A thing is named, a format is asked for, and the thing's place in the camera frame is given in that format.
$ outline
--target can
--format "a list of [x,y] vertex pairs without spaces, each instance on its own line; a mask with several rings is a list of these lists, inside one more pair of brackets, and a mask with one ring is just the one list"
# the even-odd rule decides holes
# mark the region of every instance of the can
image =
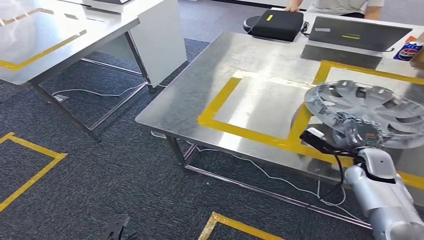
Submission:
[[421,49],[423,43],[419,41],[407,42],[402,49],[394,56],[394,59],[409,61],[411,60]]

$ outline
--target cardboard box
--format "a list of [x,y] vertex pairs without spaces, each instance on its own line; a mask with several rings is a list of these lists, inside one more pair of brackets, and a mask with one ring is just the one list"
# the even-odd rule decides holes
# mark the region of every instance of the cardboard box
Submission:
[[[424,32],[416,39],[418,42],[424,43]],[[424,69],[424,48],[422,48],[413,58],[409,64],[413,68]]]

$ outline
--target person's hand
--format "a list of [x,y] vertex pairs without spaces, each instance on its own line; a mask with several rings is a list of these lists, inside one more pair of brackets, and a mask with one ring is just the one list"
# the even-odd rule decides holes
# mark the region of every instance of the person's hand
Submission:
[[287,12],[300,12],[299,7],[298,6],[294,6],[294,5],[289,5],[286,8],[283,9],[283,11],[287,11]]

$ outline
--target white cable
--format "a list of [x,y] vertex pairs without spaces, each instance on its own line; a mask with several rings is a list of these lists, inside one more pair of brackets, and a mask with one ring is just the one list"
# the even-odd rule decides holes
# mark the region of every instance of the white cable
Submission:
[[336,208],[338,208],[338,209],[340,209],[340,210],[342,210],[342,211],[344,211],[345,213],[347,213],[349,216],[351,216],[352,218],[354,218],[354,219],[356,219],[356,220],[358,220],[358,221],[361,221],[361,222],[363,222],[363,220],[362,219],[360,219],[360,218],[358,218],[358,217],[356,217],[356,216],[354,216],[353,214],[351,214],[350,212],[348,212],[346,209],[344,209],[343,207],[341,207],[341,206],[339,206],[339,205],[341,205],[341,204],[343,204],[344,202],[345,202],[345,200],[346,200],[346,192],[345,192],[345,189],[342,187],[341,188],[341,190],[343,191],[343,200],[341,201],[341,202],[339,202],[339,203],[337,203],[337,204],[334,204],[334,203],[331,203],[331,202],[327,202],[327,201],[324,201],[323,199],[320,199],[320,184],[321,184],[321,181],[318,181],[318,189],[317,189],[317,193],[315,193],[315,192],[312,192],[312,191],[308,191],[308,190],[305,190],[305,189],[301,189],[301,188],[298,188],[297,186],[295,186],[293,183],[291,183],[291,182],[289,182],[288,180],[286,180],[286,179],[283,179],[283,178],[279,178],[279,177],[273,177],[273,176],[270,176],[265,170],[263,170],[260,166],[258,166],[256,163],[254,163],[252,160],[250,160],[250,159],[246,159],[246,158],[242,158],[242,157],[239,157],[239,156],[235,156],[235,155],[233,155],[234,157],[236,157],[236,158],[238,158],[238,159],[241,159],[241,160],[246,160],[246,161],[249,161],[249,162],[251,162],[255,167],[257,167],[259,170],[261,170],[268,178],[270,178],[270,179],[277,179],[277,180],[281,180],[281,181],[284,181],[284,182],[286,182],[286,183],[288,183],[289,185],[291,185],[293,188],[295,188],[296,190],[299,190],[299,191],[301,191],[301,192],[305,192],[305,193],[309,193],[309,194],[312,194],[312,195],[314,195],[314,196],[316,196],[321,202],[323,202],[325,205],[327,205],[327,206],[332,206],[332,207],[336,207]]
[[321,186],[321,181],[318,181],[318,188],[316,190],[316,195],[318,196],[318,199],[321,202],[323,202],[325,205],[327,205],[327,206],[339,206],[339,205],[341,205],[345,202],[346,192],[345,192],[345,189],[343,187],[341,188],[341,190],[343,191],[343,200],[341,202],[337,203],[337,204],[334,204],[334,203],[331,203],[331,202],[324,201],[324,199],[320,198],[320,186]]
[[162,88],[166,88],[166,87],[168,87],[168,85],[161,85],[161,84],[159,84],[159,83],[156,83],[156,84],[152,84],[152,83],[148,83],[148,82],[145,82],[146,83],[146,85],[150,85],[150,86],[159,86],[159,87],[162,87]]
[[[316,190],[316,194],[318,195],[318,199],[320,199],[320,184],[321,184],[321,181],[318,181],[318,188],[317,188],[317,190]],[[344,211],[345,213],[349,214],[352,218],[354,218],[354,219],[356,219],[356,220],[358,220],[358,221],[363,222],[363,220],[362,220],[362,219],[360,219],[360,218],[358,218],[358,217],[354,216],[353,214],[351,214],[350,212],[348,212],[346,209],[344,209],[343,207],[340,207],[340,206],[339,206],[340,204],[344,203],[344,202],[345,202],[345,200],[346,200],[346,192],[345,192],[345,189],[342,187],[342,188],[341,188],[341,190],[343,191],[343,201],[341,201],[340,203],[338,203],[338,204],[332,204],[332,203],[330,203],[330,202],[326,202],[326,201],[324,201],[323,199],[320,199],[320,201],[321,201],[321,202],[323,202],[324,204],[326,204],[327,206],[334,206],[334,207],[337,207],[337,208],[339,208],[340,210]]]
[[78,88],[76,88],[76,89],[68,89],[68,90],[56,91],[56,92],[53,92],[51,95],[52,95],[52,96],[55,96],[56,94],[65,93],[65,92],[81,91],[81,92],[87,92],[87,93],[91,93],[91,94],[95,94],[95,95],[99,95],[99,96],[104,96],[104,97],[120,97],[120,96],[122,96],[124,93],[128,92],[129,90],[131,90],[131,89],[136,89],[136,88],[140,87],[141,85],[159,86],[159,87],[163,87],[163,88],[168,87],[168,86],[166,86],[166,85],[152,84],[152,83],[149,83],[149,82],[145,81],[145,82],[143,82],[142,84],[139,84],[139,85],[137,85],[137,86],[134,86],[134,87],[130,87],[130,88],[128,88],[127,90],[125,90],[125,91],[121,92],[120,94],[102,94],[102,93],[98,93],[98,92],[95,92],[95,91],[90,91],[90,90],[85,90],[85,89],[78,89]]
[[167,137],[166,136],[160,136],[160,135],[157,135],[153,130],[152,131],[150,131],[150,134],[151,135],[153,135],[153,136],[155,136],[156,138],[161,138],[161,139],[167,139]]
[[[158,135],[155,135],[154,133],[153,133],[153,131],[151,131],[151,134],[153,135],[153,136],[155,136],[155,137],[158,137],[158,138],[163,138],[162,136],[158,136]],[[188,143],[188,144],[190,144],[190,145],[193,145],[194,143],[191,143],[191,142],[189,142],[189,141],[185,141],[186,143]],[[216,149],[210,149],[210,148],[204,148],[204,149],[200,149],[198,146],[196,147],[196,149],[199,151],[199,152],[203,152],[203,151],[219,151],[219,150],[216,150]],[[283,181],[283,182],[285,182],[285,183],[287,183],[287,184],[289,184],[290,186],[292,186],[294,189],[296,189],[296,190],[298,190],[298,191],[300,191],[300,192],[305,192],[305,193],[309,193],[309,194],[312,194],[312,195],[314,195],[315,197],[317,197],[318,198],[318,200],[320,201],[320,202],[322,202],[322,203],[324,203],[325,205],[327,205],[327,206],[331,206],[331,207],[336,207],[336,208],[338,208],[338,209],[340,209],[340,210],[342,210],[343,212],[345,212],[345,213],[347,213],[349,216],[351,216],[352,218],[354,218],[354,219],[356,219],[356,220],[358,220],[358,221],[360,221],[360,222],[363,222],[363,220],[362,219],[360,219],[360,218],[358,218],[358,217],[356,217],[356,216],[354,216],[353,214],[351,214],[350,212],[348,212],[346,209],[344,209],[343,207],[341,207],[341,206],[339,206],[339,205],[342,205],[345,201],[346,201],[346,191],[345,191],[345,189],[342,187],[341,188],[341,190],[342,190],[342,192],[343,192],[343,200],[341,201],[341,202],[339,202],[339,203],[337,203],[337,204],[335,204],[335,203],[331,203],[331,202],[327,202],[327,201],[324,201],[323,199],[321,199],[320,198],[320,187],[321,187],[321,181],[318,181],[318,188],[317,188],[317,191],[316,191],[316,193],[315,192],[312,192],[312,191],[309,191],[309,190],[305,190],[305,189],[301,189],[301,188],[298,188],[296,185],[294,185],[293,183],[291,183],[290,181],[288,181],[288,180],[286,180],[286,179],[284,179],[284,178],[279,178],[279,177],[274,177],[274,176],[270,176],[265,170],[263,170],[260,166],[258,166],[255,162],[253,162],[252,160],[250,160],[250,159],[247,159],[247,158],[242,158],[242,157],[239,157],[239,156],[236,156],[236,155],[232,155],[233,157],[235,157],[235,158],[238,158],[238,159],[241,159],[241,160],[245,160],[245,161],[249,161],[250,163],[252,163],[255,167],[257,167],[263,174],[265,174],[268,178],[270,178],[270,179],[275,179],[275,180],[281,180],[281,181]]]

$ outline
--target yellow tape square on table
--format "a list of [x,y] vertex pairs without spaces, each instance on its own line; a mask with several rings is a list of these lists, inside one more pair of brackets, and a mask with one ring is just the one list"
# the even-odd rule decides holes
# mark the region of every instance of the yellow tape square on table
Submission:
[[[39,8],[33,9],[33,10],[29,11],[29,12],[26,12],[26,13],[24,13],[22,15],[19,15],[17,17],[11,18],[11,19],[0,19],[0,27],[6,26],[6,25],[11,24],[11,23],[14,23],[14,22],[16,22],[18,20],[21,20],[21,19],[23,19],[23,18],[25,18],[27,16],[30,16],[32,14],[35,14],[35,13],[44,13],[44,14],[50,14],[50,15],[55,14],[55,12],[52,11],[52,10],[39,7]],[[64,13],[64,15],[67,18],[69,18],[69,19],[78,20],[78,18],[76,16],[72,15],[72,14]],[[87,30],[86,29],[83,29],[83,30],[79,31],[78,33],[74,34],[73,36],[68,37],[67,39],[65,39],[65,40],[63,40],[63,41],[61,41],[61,42],[59,42],[59,43],[57,43],[57,44],[55,44],[55,45],[47,48],[47,49],[44,49],[41,52],[39,52],[39,53],[37,53],[37,54],[35,54],[35,55],[33,55],[33,56],[31,56],[31,57],[29,57],[29,58],[21,61],[19,63],[14,63],[14,62],[10,62],[8,60],[0,59],[0,67],[7,68],[7,69],[13,70],[13,71],[17,71],[17,70],[25,67],[26,65],[28,65],[28,64],[30,64],[30,63],[32,63],[32,62],[34,62],[34,61],[36,61],[36,60],[44,57],[44,56],[46,56],[47,54],[49,54],[49,53],[51,53],[51,52],[53,52],[53,51],[55,51],[55,50],[57,50],[57,49],[65,46],[66,44],[74,41],[75,39],[81,37],[82,35],[84,35],[86,33],[87,33]]]
[[[413,84],[424,85],[424,79],[417,77],[410,77],[399,75],[395,73],[389,73],[384,71],[378,71],[374,69],[368,69],[364,67],[352,66],[331,61],[321,61],[321,65],[318,72],[313,80],[314,85],[325,83],[330,73],[331,68],[346,69],[354,72],[374,75],[378,77],[390,78],[394,80],[409,82]],[[290,152],[301,154],[310,158],[318,159],[331,164],[336,164],[334,156],[319,152],[313,147],[304,145],[301,143],[299,136],[308,126],[312,117],[306,106],[302,104],[296,112],[293,124],[287,135],[287,138],[279,138],[269,134],[261,133],[258,131],[250,130],[247,128],[235,126],[226,122],[218,121],[214,119],[215,114],[220,110],[222,105],[237,87],[242,79],[239,77],[231,77],[221,91],[215,96],[215,98],[209,103],[209,105],[203,110],[203,112],[197,117],[197,122],[201,126],[213,128],[226,133],[234,134],[246,139],[257,141],[263,144],[271,145],[277,148],[281,148]],[[340,157],[340,161],[343,167],[349,167],[352,165],[352,159],[350,157]],[[398,171],[403,181],[412,187],[424,189],[424,177],[404,173]]]

